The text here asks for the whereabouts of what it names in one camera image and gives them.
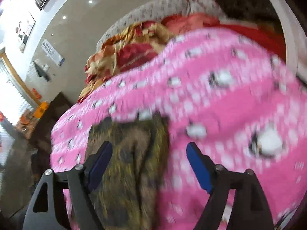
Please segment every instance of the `wall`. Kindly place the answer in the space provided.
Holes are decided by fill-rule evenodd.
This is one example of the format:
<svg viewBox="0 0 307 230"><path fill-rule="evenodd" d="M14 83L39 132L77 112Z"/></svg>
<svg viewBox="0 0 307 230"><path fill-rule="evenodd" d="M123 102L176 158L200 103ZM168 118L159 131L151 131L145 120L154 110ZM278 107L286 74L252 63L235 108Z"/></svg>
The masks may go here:
<svg viewBox="0 0 307 230"><path fill-rule="evenodd" d="M0 17L0 40L3 37L7 57L22 80L26 79L27 70L43 33L66 1L49 0L42 11L36 6L34 0L11 0L4 8ZM24 10L31 13L36 24L30 34L24 53L21 53L14 29L18 23L18 15Z"/></svg>

